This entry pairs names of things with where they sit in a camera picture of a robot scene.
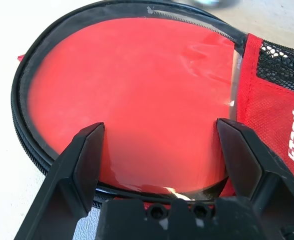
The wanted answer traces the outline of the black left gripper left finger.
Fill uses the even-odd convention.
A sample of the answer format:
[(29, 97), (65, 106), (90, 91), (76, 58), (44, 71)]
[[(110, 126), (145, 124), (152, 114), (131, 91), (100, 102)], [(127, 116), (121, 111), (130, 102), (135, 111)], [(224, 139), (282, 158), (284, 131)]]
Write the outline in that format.
[(20, 229), (21, 240), (71, 240), (90, 212), (100, 174), (105, 126), (80, 130), (45, 177)]

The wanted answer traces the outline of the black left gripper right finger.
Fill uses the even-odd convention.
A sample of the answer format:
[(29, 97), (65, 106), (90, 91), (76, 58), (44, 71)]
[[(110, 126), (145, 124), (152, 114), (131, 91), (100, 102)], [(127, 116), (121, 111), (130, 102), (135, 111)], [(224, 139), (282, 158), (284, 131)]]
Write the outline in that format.
[(269, 240), (294, 240), (294, 175), (254, 130), (216, 121), (226, 169), (238, 197), (250, 200)]

